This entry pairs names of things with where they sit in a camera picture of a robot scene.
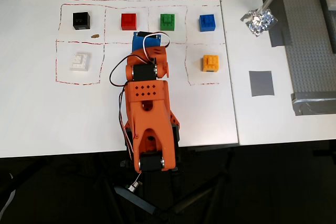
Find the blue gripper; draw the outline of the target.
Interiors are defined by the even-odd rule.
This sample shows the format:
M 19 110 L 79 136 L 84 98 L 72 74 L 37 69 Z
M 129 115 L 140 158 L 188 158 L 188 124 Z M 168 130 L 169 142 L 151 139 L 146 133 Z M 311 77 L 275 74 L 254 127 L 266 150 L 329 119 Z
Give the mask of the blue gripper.
M 143 41 L 145 36 L 151 34 L 145 31 L 136 31 L 133 33 L 132 51 L 143 48 Z M 161 44 L 161 35 L 148 36 L 145 40 L 145 47 L 158 47 Z

